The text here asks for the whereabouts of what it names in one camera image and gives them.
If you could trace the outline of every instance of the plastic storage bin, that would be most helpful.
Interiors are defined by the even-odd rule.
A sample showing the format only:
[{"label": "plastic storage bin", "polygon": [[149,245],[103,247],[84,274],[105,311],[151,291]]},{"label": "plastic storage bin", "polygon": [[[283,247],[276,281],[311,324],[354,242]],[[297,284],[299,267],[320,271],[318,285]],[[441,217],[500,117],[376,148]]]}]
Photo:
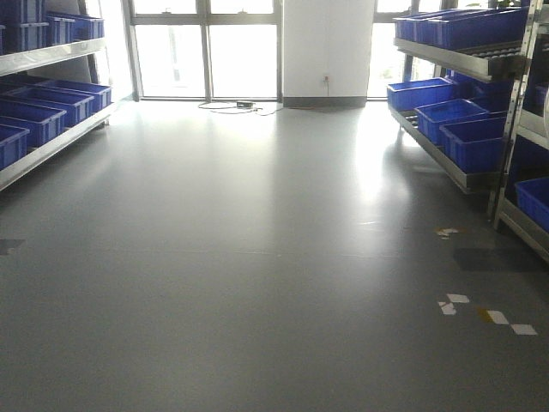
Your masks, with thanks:
[{"label": "plastic storage bin", "polygon": [[492,94],[507,94],[510,96],[513,90],[513,80],[505,80],[503,82],[484,83],[478,80],[474,81],[475,97],[490,96]]},{"label": "plastic storage bin", "polygon": [[467,122],[488,118],[489,112],[469,100],[457,99],[422,106],[415,109],[418,113],[418,129],[433,144],[443,144],[443,133],[440,126],[451,123]]},{"label": "plastic storage bin", "polygon": [[0,170],[27,154],[28,129],[0,123]]},{"label": "plastic storage bin", "polygon": [[88,15],[70,15],[68,13],[48,12],[48,16],[74,20],[73,39],[91,40],[105,37],[105,21]]},{"label": "plastic storage bin", "polygon": [[94,97],[92,112],[100,112],[112,102],[112,88],[93,83],[69,82],[66,80],[46,80],[38,84],[41,87],[75,91]]},{"label": "plastic storage bin", "polygon": [[437,33],[435,46],[458,50],[522,39],[528,8],[491,9],[457,19],[430,20]]},{"label": "plastic storage bin", "polygon": [[18,88],[4,96],[30,104],[65,110],[67,112],[65,125],[68,127],[75,126],[91,116],[94,100],[94,97],[85,94],[60,92],[46,88]]},{"label": "plastic storage bin", "polygon": [[515,184],[518,207],[549,232],[549,178]]},{"label": "plastic storage bin", "polygon": [[47,21],[49,23],[47,29],[48,45],[65,45],[74,41],[74,19],[65,19],[63,17],[48,15]]},{"label": "plastic storage bin", "polygon": [[29,129],[27,145],[38,147],[63,133],[65,110],[0,98],[0,123]]},{"label": "plastic storage bin", "polygon": [[492,96],[475,97],[469,99],[469,101],[490,112],[491,118],[501,118],[507,116],[510,96],[509,94],[494,94]]},{"label": "plastic storage bin", "polygon": [[455,97],[457,99],[469,99],[474,97],[475,80],[472,77],[451,70],[446,78],[450,79],[455,84]]},{"label": "plastic storage bin", "polygon": [[444,19],[446,21],[452,21],[462,18],[464,16],[479,15],[485,13],[485,10],[478,9],[464,9],[464,10],[451,10],[449,13],[441,13],[438,16],[430,17],[423,21],[418,21],[415,24],[415,36],[416,41],[419,43],[425,43],[427,45],[437,44],[437,26],[432,24],[433,21]]},{"label": "plastic storage bin", "polygon": [[45,77],[8,75],[2,77],[2,82],[14,84],[27,84],[42,88],[52,88],[61,91],[76,92],[94,97],[92,112],[96,113],[109,106],[112,101],[112,88],[94,83],[70,82],[65,80],[52,80]]},{"label": "plastic storage bin", "polygon": [[22,23],[6,27],[7,52],[26,52],[46,46],[48,23]]},{"label": "plastic storage bin", "polygon": [[407,17],[397,17],[393,19],[395,22],[396,37],[404,40],[418,41],[419,34],[417,26],[421,24],[420,21],[425,21],[431,17],[451,13],[452,11],[456,11],[456,9],[434,11],[431,13],[420,13],[417,15],[409,15]]},{"label": "plastic storage bin", "polygon": [[387,86],[387,100],[399,112],[452,100],[454,97],[455,84],[442,77]]},{"label": "plastic storage bin", "polygon": [[45,0],[0,0],[0,20],[8,25],[45,20]]},{"label": "plastic storage bin", "polygon": [[465,173],[495,172],[504,148],[505,118],[446,124],[444,152]]}]

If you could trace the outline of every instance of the white tape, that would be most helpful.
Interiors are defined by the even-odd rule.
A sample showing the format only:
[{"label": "white tape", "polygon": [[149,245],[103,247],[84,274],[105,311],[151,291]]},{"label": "white tape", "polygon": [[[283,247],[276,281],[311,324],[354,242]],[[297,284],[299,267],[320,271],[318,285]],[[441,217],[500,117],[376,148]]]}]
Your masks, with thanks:
[{"label": "white tape", "polygon": [[453,303],[438,302],[438,305],[440,306],[444,315],[447,315],[447,316],[455,315],[455,306]]},{"label": "white tape", "polygon": [[513,328],[517,335],[535,336],[538,334],[531,324],[512,324],[511,328]]},{"label": "white tape", "polygon": [[509,324],[509,320],[503,315],[501,312],[498,311],[486,311],[488,313],[488,316],[492,318],[492,322],[494,324]]},{"label": "white tape", "polygon": [[452,303],[469,303],[471,300],[464,294],[446,294]]}]

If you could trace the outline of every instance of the stainless steel shelving rack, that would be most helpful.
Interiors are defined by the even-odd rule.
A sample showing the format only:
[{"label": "stainless steel shelving rack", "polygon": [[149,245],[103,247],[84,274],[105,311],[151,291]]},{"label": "stainless steel shelving rack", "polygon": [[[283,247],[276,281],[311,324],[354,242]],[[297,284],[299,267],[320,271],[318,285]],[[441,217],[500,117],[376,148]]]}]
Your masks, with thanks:
[{"label": "stainless steel shelving rack", "polygon": [[[92,39],[0,56],[0,76],[6,76],[23,70],[36,69],[47,64],[59,63],[73,58],[85,57],[99,52],[105,47],[105,39]],[[103,124],[111,116],[115,108],[116,104],[112,104],[101,112],[95,113],[92,117],[67,129],[63,134],[35,149],[19,161],[0,170],[0,191],[50,159],[71,143],[77,141],[98,125]]]},{"label": "stainless steel shelving rack", "polygon": [[[529,33],[525,35],[522,49],[531,63],[536,44],[540,41],[542,35],[549,33],[549,6],[544,6],[543,0],[533,0],[530,5],[530,17],[531,19],[529,19],[527,25]],[[519,93],[516,96],[518,107],[515,123],[512,126],[507,143],[506,156],[498,185],[492,193],[492,197],[495,199],[494,227],[499,228],[500,223],[503,222],[549,262],[549,233],[522,212],[506,196],[509,192],[509,175],[514,160],[517,136],[522,136],[524,139],[549,150],[549,136],[546,133],[543,118],[524,110],[522,107],[528,85],[530,66],[531,64],[526,66],[522,78],[516,81],[520,84],[516,84],[516,87],[519,87]]]},{"label": "stainless steel shelving rack", "polygon": [[[403,39],[395,39],[395,45],[399,51],[407,55],[429,60],[446,69],[455,70],[482,82],[513,78],[524,65],[521,42],[461,51],[439,49]],[[464,173],[441,148],[435,146],[418,131],[413,112],[397,112],[393,108],[390,108],[390,111],[401,127],[444,169],[464,193],[493,189],[498,181],[498,172]]]}]

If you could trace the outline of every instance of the epoxy floor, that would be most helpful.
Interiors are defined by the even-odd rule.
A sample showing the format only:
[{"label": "epoxy floor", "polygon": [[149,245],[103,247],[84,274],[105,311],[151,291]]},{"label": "epoxy floor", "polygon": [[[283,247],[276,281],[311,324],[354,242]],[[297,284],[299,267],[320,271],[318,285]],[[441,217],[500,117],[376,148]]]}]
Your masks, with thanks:
[{"label": "epoxy floor", "polygon": [[486,205],[384,103],[129,103],[0,194],[1,410],[547,411],[547,266]]}]

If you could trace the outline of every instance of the power strip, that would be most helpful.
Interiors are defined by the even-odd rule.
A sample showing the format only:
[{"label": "power strip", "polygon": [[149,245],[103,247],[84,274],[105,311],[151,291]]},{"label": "power strip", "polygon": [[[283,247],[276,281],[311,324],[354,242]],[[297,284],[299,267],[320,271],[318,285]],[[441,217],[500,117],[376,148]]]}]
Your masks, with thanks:
[{"label": "power strip", "polygon": [[237,100],[238,109],[253,109],[255,103],[249,100]]}]

